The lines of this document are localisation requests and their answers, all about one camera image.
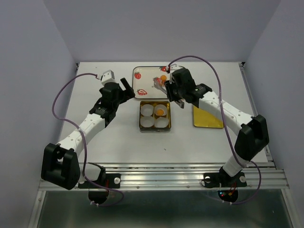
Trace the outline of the swirl cookie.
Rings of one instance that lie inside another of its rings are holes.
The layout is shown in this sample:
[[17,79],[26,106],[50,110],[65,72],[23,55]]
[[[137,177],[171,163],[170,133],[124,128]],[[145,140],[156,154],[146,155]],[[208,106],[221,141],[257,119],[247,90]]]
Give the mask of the swirl cookie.
[[161,79],[162,81],[166,81],[166,80],[167,80],[167,77],[166,77],[166,75],[162,75],[162,76],[160,76],[160,79]]

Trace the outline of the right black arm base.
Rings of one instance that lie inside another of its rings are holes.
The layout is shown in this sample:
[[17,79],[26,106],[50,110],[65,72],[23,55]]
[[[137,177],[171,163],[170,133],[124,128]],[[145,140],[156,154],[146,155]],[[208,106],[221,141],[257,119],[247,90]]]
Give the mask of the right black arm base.
[[233,204],[238,199],[238,188],[246,187],[247,181],[243,172],[230,177],[221,167],[218,172],[204,173],[200,184],[208,189],[217,188],[219,199]]

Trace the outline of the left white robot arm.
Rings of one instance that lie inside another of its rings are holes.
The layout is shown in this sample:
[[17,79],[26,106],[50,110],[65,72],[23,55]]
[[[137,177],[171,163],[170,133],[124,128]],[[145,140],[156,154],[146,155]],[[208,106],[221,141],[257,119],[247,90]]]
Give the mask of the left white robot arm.
[[95,187],[105,184],[105,174],[94,171],[89,178],[86,175],[86,163],[80,166],[78,157],[81,152],[87,153],[88,143],[115,118],[119,105],[135,97],[133,88],[125,78],[120,83],[110,77],[101,77],[103,87],[101,97],[89,111],[84,121],[77,125],[66,118],[64,122],[76,129],[65,139],[56,144],[49,143],[43,154],[41,178],[45,181],[71,190],[77,183],[87,181]]

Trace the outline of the metal serving tongs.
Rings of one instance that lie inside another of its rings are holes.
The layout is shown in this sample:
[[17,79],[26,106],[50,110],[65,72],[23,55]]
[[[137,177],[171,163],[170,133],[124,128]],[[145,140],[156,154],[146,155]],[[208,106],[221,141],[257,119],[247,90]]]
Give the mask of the metal serving tongs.
[[[162,91],[165,95],[167,95],[167,91],[165,86],[162,85],[156,78],[153,79],[153,87]],[[185,103],[182,100],[174,101],[180,108],[184,109]]]

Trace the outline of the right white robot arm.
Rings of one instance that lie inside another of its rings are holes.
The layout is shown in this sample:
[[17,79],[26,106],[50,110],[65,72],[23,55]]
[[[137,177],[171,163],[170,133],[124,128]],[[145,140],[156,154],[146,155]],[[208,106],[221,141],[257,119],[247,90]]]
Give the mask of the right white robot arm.
[[197,85],[188,69],[173,71],[164,84],[170,101],[185,100],[220,119],[224,129],[236,135],[233,154],[219,173],[221,184],[233,183],[236,175],[269,144],[265,117],[246,114],[222,100],[209,86]]

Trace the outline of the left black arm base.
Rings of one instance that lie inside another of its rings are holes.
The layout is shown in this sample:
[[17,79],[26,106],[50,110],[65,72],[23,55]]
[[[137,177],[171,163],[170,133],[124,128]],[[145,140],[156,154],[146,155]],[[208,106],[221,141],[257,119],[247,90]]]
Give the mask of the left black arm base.
[[121,174],[106,173],[106,168],[97,163],[90,162],[88,176],[90,181],[83,176],[80,177],[78,188],[88,189],[88,199],[90,204],[97,207],[109,207],[120,203],[124,199],[124,194],[119,190],[121,184]]

